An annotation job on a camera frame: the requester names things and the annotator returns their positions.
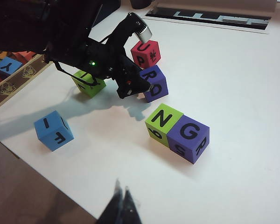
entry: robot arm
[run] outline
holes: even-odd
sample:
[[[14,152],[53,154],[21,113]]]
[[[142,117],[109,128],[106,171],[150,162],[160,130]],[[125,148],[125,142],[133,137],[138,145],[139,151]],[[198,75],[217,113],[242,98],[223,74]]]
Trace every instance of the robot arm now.
[[[150,90],[151,84],[139,76],[124,49],[135,33],[147,42],[151,32],[134,13],[120,22],[106,44],[89,38],[102,0],[0,0],[0,50],[30,50],[44,54],[44,61],[59,62],[90,73],[95,78],[112,78],[120,98]],[[86,83],[94,86],[97,83]]]

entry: purple block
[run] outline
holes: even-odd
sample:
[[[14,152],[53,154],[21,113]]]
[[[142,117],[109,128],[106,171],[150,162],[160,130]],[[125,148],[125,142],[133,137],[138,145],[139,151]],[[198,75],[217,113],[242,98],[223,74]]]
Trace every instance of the purple block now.
[[[167,139],[172,151],[194,164],[210,142],[210,128],[183,115]]]
[[[151,91],[144,93],[148,103],[168,95],[166,78],[157,65],[144,69],[140,76],[154,85]]]

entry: green led light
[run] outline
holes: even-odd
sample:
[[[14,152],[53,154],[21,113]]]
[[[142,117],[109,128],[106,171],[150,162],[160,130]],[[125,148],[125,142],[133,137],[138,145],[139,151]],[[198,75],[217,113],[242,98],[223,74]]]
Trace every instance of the green led light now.
[[[92,66],[96,65],[96,63],[94,61],[90,61],[89,64],[91,64]]]

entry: white table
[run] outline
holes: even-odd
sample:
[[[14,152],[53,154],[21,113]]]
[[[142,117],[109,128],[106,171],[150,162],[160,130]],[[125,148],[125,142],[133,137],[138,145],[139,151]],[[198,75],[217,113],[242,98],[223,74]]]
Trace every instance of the white table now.
[[[123,5],[91,37],[108,35],[129,10]],[[268,35],[146,22],[168,96],[122,100],[108,80],[88,99],[52,65],[0,108],[0,141],[96,218],[119,178],[144,224],[280,224],[280,4]],[[128,40],[128,56],[136,42]],[[210,127],[195,165],[149,138],[144,121],[160,103]],[[51,152],[33,122],[53,110],[75,139]]]

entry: blue block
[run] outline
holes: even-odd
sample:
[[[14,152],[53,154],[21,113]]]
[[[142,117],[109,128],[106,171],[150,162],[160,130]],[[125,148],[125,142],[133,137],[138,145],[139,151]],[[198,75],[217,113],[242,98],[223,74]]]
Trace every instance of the blue block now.
[[[168,95],[166,77],[157,65],[142,70],[140,76],[154,85],[151,91],[144,93],[148,103]]]
[[[210,142],[210,128],[183,115],[167,139],[172,151],[194,164]]]
[[[10,57],[5,57],[0,62],[0,77],[2,79],[9,77],[15,71],[17,71],[21,67],[21,65],[21,62],[18,62]]]
[[[51,151],[74,139],[70,126],[57,111],[34,122],[37,138]]]

